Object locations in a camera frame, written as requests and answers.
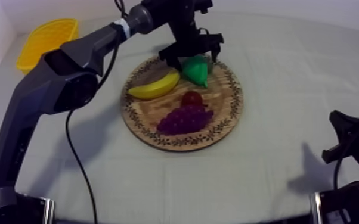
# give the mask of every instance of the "table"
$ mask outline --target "table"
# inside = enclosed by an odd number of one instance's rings
[[[113,18],[80,24],[85,35]],[[173,154],[134,137],[119,110],[128,74],[172,43],[168,26],[120,48],[112,75],[72,117],[73,142],[95,192],[102,223],[253,223],[309,212],[308,195],[332,187],[334,164],[321,151],[337,144],[328,117],[359,117],[359,31],[249,14],[197,15],[222,32],[219,59],[235,72],[245,107],[236,128],[205,150]],[[0,125],[23,75],[15,68],[27,36],[0,65]],[[64,134],[66,114],[42,116],[17,191],[57,202],[60,219],[92,222],[88,191]],[[359,180],[346,159],[340,183]]]

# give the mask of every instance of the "red grape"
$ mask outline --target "red grape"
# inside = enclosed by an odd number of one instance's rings
[[[182,96],[181,106],[185,105],[202,105],[202,96],[195,91],[188,91]]]

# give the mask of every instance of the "toy green pepper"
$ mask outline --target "toy green pepper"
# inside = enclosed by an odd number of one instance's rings
[[[202,55],[190,57],[182,65],[183,75],[196,85],[208,87],[208,62]]]

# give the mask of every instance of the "plastic fruit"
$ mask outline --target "plastic fruit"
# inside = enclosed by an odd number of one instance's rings
[[[206,111],[203,105],[186,105],[171,111],[157,125],[157,130],[164,135],[198,132],[206,127],[212,117],[213,111]]]
[[[177,70],[171,70],[165,77],[151,84],[136,86],[128,90],[128,93],[139,99],[155,99],[170,92],[180,79]]]
[[[182,73],[194,84],[208,87],[208,62],[202,55],[186,59],[182,65]]]
[[[202,96],[195,91],[188,91],[182,96],[181,106],[185,105],[202,105],[203,99]]]

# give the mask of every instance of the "black cable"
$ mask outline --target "black cable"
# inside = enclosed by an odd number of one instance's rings
[[[343,158],[346,156],[346,154],[349,151],[349,148],[351,147],[352,143],[357,139],[357,134],[355,134],[346,144],[345,148],[343,149],[341,156],[338,158],[337,163],[335,164],[335,168],[334,168],[334,175],[333,175],[333,188],[334,190],[338,189],[338,173],[339,173],[339,169],[341,167],[341,163]],[[341,216],[341,219],[343,221],[343,223],[347,224],[349,223],[343,213],[342,210],[338,210],[339,215]]]
[[[80,161],[80,159],[78,157],[78,154],[75,151],[74,145],[72,144],[72,140],[71,140],[71,137],[70,137],[69,123],[70,123],[70,119],[71,119],[71,116],[74,113],[74,111],[75,110],[69,111],[68,115],[67,115],[67,119],[66,119],[66,136],[67,136],[68,144],[70,145],[70,148],[72,150],[72,154],[74,154],[75,160],[78,163],[79,168],[81,169],[83,177],[85,178],[85,182],[86,182],[86,185],[88,187],[89,195],[91,196],[91,203],[92,203],[92,209],[93,209],[93,220],[94,220],[95,224],[98,224],[96,202],[95,202],[95,197],[93,195],[92,186],[91,186],[91,183],[89,181],[88,175],[86,174],[86,171],[83,168],[83,165],[82,165],[82,163],[81,163],[81,161]]]
[[[114,0],[118,10],[121,12],[121,18],[126,18],[128,14],[125,12],[125,4],[123,0]]]
[[[104,76],[101,78],[98,86],[97,86],[97,91],[103,86],[104,82],[107,80],[107,78],[109,77],[110,73],[112,72],[114,63],[116,62],[117,59],[117,54],[118,54],[118,50],[119,50],[119,46],[120,46],[120,37],[121,37],[121,31],[117,30],[118,35],[117,35],[117,39],[116,39],[116,46],[114,48],[114,53],[112,55],[112,58],[110,60],[109,66],[107,66],[107,70],[104,74]],[[69,130],[69,123],[70,123],[70,119],[72,114],[74,113],[75,110],[71,110],[68,112],[67,118],[66,118],[66,136],[67,136],[67,140],[68,140],[68,144],[70,145],[72,154],[74,154],[75,160],[78,163],[79,168],[81,169],[83,178],[85,179],[86,185],[88,187],[88,191],[89,191],[89,195],[91,197],[91,203],[92,203],[92,209],[93,209],[93,220],[95,224],[98,224],[98,219],[97,219],[97,209],[96,209],[96,201],[95,201],[95,197],[93,195],[93,190],[92,190],[92,186],[91,183],[89,181],[88,175],[86,174],[85,169],[83,168],[83,165],[81,163],[81,160],[78,157],[78,154],[76,153],[75,147],[72,143],[71,140],[71,136],[70,136],[70,130]]]
[[[206,34],[207,34],[207,35],[210,35],[210,33],[209,33],[208,29],[206,29],[206,28],[202,28],[202,27],[201,27],[201,28],[199,28],[199,31],[201,31],[201,30],[204,30],[204,31],[206,32]]]

